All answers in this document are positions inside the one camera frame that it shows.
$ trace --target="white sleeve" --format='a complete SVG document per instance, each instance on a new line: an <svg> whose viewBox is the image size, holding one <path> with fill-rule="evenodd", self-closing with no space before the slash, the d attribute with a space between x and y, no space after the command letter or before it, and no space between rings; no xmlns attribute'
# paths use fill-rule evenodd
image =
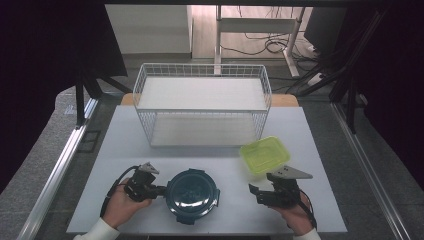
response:
<svg viewBox="0 0 424 240"><path fill-rule="evenodd" d="M109 226L102 218L99 218L90 231L84 235L75 236L74 240L115 240L119 231Z"/></svg>
<svg viewBox="0 0 424 240"><path fill-rule="evenodd" d="M293 240L321 240L317 230L314 228L303 236L294 236Z"/></svg>

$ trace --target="white wall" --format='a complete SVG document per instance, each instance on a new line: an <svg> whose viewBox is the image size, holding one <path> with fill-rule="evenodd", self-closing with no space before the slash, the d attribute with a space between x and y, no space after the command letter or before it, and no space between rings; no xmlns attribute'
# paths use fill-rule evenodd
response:
<svg viewBox="0 0 424 240"><path fill-rule="evenodd" d="M123 54L190 53L191 6L106 5Z"/></svg>

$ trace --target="white shelf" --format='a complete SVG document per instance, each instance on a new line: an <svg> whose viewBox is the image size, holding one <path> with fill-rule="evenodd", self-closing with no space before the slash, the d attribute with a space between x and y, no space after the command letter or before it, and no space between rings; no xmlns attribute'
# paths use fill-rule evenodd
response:
<svg viewBox="0 0 424 240"><path fill-rule="evenodd" d="M259 78L148 76L139 110L267 111Z"/></svg>
<svg viewBox="0 0 424 240"><path fill-rule="evenodd" d="M252 114L158 114L152 146L233 146L256 140Z"/></svg>

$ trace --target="human hand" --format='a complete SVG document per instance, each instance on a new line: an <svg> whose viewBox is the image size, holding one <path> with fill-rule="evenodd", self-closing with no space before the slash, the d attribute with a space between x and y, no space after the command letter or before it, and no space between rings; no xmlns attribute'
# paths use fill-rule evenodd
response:
<svg viewBox="0 0 424 240"><path fill-rule="evenodd" d="M303 192L300 193L300 199L306 207L310 209L311 204ZM281 214L296 236L303 236L314 228L308 214L298 204L290 209L283 209L279 207L269 208L272 208Z"/></svg>
<svg viewBox="0 0 424 240"><path fill-rule="evenodd" d="M145 208L152 203L152 199L146 199L142 202L133 201L124 191L124 185L128 178L119 184L113 193L106 207L103 221L113 228L126 223L139 209Z"/></svg>

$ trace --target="round container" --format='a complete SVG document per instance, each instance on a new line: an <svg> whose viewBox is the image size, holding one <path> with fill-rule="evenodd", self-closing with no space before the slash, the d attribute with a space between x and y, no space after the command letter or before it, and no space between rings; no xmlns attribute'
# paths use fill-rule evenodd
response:
<svg viewBox="0 0 424 240"><path fill-rule="evenodd" d="M166 204L177 222L193 225L196 219L218 206L219 189L202 170L189 169L176 175L166 187Z"/></svg>

